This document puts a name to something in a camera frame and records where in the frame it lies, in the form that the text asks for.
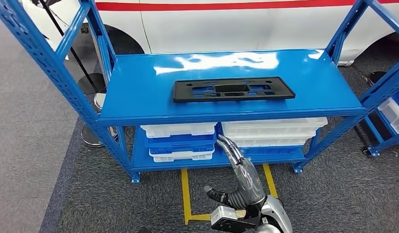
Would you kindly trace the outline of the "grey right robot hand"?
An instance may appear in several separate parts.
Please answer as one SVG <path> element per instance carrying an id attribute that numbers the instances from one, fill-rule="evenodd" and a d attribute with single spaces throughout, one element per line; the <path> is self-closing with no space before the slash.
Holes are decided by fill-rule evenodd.
<path id="1" fill-rule="evenodd" d="M 210 186 L 205 186 L 206 195 L 210 199 L 234 209 L 245 209 L 247 206 L 264 201 L 266 193 L 250 159 L 245 158 L 238 146 L 228 137 L 219 134 L 216 142 L 228 157 L 238 187 L 232 192 L 222 192 Z"/>

